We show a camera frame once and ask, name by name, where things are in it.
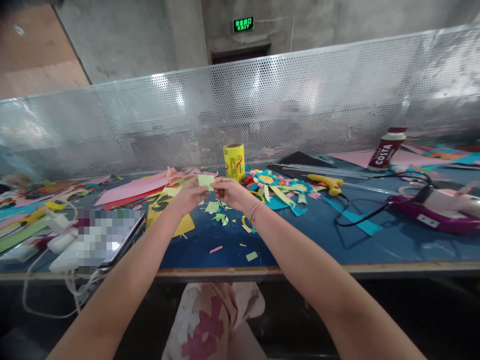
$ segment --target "yellow tape roll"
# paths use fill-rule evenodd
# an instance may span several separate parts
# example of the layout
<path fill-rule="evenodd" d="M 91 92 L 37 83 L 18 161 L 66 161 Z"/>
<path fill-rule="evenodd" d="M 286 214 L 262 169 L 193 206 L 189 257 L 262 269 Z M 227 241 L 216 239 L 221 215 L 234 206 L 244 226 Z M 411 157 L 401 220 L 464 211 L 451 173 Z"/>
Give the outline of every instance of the yellow tape roll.
<path fill-rule="evenodd" d="M 244 145 L 233 143 L 223 147 L 225 157 L 226 177 L 235 179 L 239 183 L 245 177 L 245 152 Z"/>

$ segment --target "exit sign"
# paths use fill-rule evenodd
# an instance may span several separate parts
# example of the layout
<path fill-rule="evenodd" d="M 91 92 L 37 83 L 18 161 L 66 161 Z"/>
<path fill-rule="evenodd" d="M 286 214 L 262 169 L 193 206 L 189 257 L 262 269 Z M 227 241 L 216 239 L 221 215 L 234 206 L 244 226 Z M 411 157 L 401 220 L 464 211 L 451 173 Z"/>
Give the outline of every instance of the exit sign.
<path fill-rule="evenodd" d="M 244 17 L 241 19 L 235 19 L 232 21 L 233 33 L 242 33 L 254 29 L 254 17 Z"/>

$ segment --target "teal paper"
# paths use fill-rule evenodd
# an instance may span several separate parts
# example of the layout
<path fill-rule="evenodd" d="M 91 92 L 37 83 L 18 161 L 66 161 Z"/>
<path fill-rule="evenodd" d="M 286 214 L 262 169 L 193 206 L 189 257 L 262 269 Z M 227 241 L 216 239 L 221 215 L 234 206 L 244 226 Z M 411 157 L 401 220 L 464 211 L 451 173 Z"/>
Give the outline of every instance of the teal paper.
<path fill-rule="evenodd" d="M 341 212 L 344 209 L 344 207 L 342 205 L 337 204 L 336 202 L 333 202 L 332 200 L 330 200 L 330 199 L 328 199 L 324 196 L 322 196 L 321 198 L 327 204 L 329 204 L 332 208 L 337 210 L 338 212 Z M 353 213 L 353 212 L 348 211 L 348 210 L 344 211 L 342 216 L 346 217 L 352 223 L 355 223 L 355 222 L 363 219 L 363 216 L 357 215 L 356 213 Z M 371 222 L 370 220 L 365 220 L 364 222 L 361 222 L 356 226 L 359 227 L 360 229 L 362 229 L 369 236 L 373 236 L 373 235 L 375 235 L 375 233 L 377 233 L 378 231 L 383 229 L 383 227 L 381 227 L 380 225 L 377 225 L 374 222 Z"/>

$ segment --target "yellow glue gun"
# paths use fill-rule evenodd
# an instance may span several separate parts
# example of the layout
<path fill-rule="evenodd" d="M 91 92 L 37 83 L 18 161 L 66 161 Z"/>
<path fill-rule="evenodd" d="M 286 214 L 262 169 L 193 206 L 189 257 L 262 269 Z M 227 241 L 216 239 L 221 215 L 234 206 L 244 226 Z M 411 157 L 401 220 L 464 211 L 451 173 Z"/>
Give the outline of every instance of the yellow glue gun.
<path fill-rule="evenodd" d="M 308 174 L 307 178 L 317 183 L 324 182 L 328 185 L 328 194 L 330 196 L 337 196 L 342 192 L 340 186 L 344 183 L 342 179 L 335 179 L 323 175 Z"/>

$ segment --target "perforated metal panel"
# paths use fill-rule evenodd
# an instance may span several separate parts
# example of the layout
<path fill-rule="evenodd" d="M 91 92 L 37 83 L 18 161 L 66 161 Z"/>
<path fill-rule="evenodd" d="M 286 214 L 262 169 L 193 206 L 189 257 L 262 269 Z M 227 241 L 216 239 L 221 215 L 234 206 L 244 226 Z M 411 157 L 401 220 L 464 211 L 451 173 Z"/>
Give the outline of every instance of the perforated metal panel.
<path fill-rule="evenodd" d="M 478 139 L 479 37 L 463 26 L 12 99 L 0 144 L 66 179 L 218 165 L 228 143 L 247 162 L 363 150 L 399 124 Z M 292 126 L 279 102 L 299 104 Z"/>

